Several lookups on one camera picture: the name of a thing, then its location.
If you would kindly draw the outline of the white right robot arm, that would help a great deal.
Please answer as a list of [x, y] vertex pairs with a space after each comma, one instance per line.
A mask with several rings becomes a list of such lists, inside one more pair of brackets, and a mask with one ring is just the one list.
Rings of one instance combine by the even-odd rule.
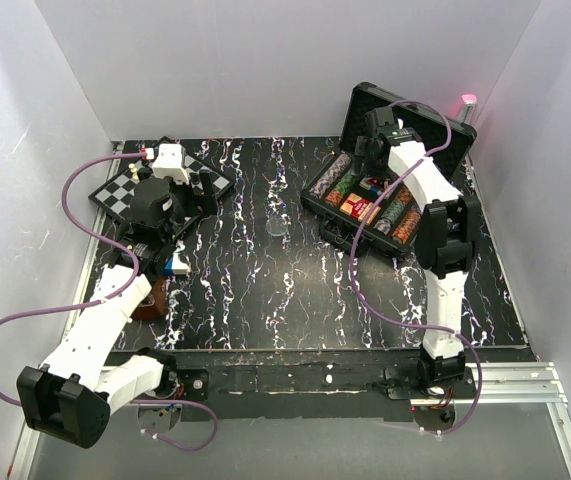
[[465, 375], [462, 302], [477, 252], [480, 203], [463, 195], [435, 165], [433, 156], [452, 139], [447, 119], [445, 140], [427, 149], [415, 130], [404, 126], [391, 105], [365, 114], [368, 134], [357, 139], [355, 155], [372, 176], [398, 176], [386, 190], [403, 184], [419, 210], [415, 255], [427, 288], [427, 324], [420, 346], [417, 383], [429, 397], [440, 397]]

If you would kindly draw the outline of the blue white card deck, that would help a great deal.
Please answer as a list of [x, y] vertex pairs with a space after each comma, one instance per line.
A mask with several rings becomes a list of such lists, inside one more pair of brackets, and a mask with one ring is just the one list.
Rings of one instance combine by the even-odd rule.
[[380, 197], [384, 191], [388, 188], [390, 184], [390, 179], [378, 179], [374, 177], [365, 176], [361, 179], [359, 186], [364, 190], [375, 194], [377, 197]]

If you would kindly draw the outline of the black poker chip case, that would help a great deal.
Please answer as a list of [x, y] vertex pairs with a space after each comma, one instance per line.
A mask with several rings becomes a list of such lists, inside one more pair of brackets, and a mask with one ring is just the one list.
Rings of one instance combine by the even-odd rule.
[[452, 177], [475, 130], [372, 83], [351, 93], [339, 151], [300, 195], [321, 238], [346, 253], [370, 246], [427, 267], [469, 262], [480, 203]]

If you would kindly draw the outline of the red yellow card deck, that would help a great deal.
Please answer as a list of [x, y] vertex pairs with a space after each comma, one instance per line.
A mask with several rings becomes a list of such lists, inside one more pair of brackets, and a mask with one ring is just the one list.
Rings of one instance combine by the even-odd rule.
[[340, 205], [340, 211], [361, 222], [370, 211], [372, 211], [371, 217], [375, 218], [380, 208], [374, 208], [373, 202], [367, 198], [361, 197], [357, 193], [350, 193]]

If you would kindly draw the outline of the clear round dealer button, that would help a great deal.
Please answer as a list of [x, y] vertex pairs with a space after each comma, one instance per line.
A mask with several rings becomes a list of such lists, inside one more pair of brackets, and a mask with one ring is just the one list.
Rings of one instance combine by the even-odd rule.
[[266, 221], [266, 231], [272, 237], [283, 237], [288, 234], [289, 223], [281, 216], [270, 216]]

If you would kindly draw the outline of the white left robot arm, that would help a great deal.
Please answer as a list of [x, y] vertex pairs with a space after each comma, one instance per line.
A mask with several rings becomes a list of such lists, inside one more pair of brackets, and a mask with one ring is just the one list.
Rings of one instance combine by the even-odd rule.
[[139, 397], [170, 406], [181, 399], [189, 380], [170, 355], [145, 347], [109, 372], [103, 366], [155, 285], [167, 274], [189, 274], [177, 252], [181, 227], [198, 213], [216, 210], [208, 172], [183, 167], [138, 171], [128, 216], [89, 307], [40, 366], [26, 367], [18, 376], [29, 428], [89, 448], [110, 416]]

